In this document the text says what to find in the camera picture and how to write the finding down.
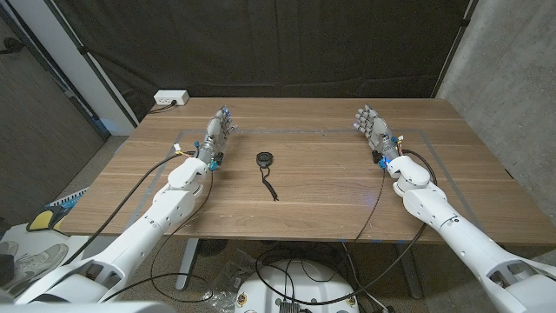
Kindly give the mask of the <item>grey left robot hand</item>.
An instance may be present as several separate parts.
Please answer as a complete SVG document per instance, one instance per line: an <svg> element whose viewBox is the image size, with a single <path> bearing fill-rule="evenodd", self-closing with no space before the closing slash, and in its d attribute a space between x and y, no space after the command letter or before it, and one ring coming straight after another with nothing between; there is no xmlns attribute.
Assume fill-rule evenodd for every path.
<svg viewBox="0 0 556 313"><path fill-rule="evenodd" d="M196 158L205 162L210 170L222 164L229 135L237 129L232 124L231 112L223 105L209 120L203 141L198 147Z"/></svg>

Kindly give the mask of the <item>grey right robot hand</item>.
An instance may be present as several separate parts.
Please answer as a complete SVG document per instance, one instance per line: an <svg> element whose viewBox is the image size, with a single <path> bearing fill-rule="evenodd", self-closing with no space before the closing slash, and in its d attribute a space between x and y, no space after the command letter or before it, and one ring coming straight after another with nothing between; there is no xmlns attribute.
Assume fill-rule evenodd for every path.
<svg viewBox="0 0 556 313"><path fill-rule="evenodd" d="M355 118L354 128L367 139L373 162L386 169L388 164L401 154L398 137L377 111L367 103L362 109L358 109Z"/></svg>

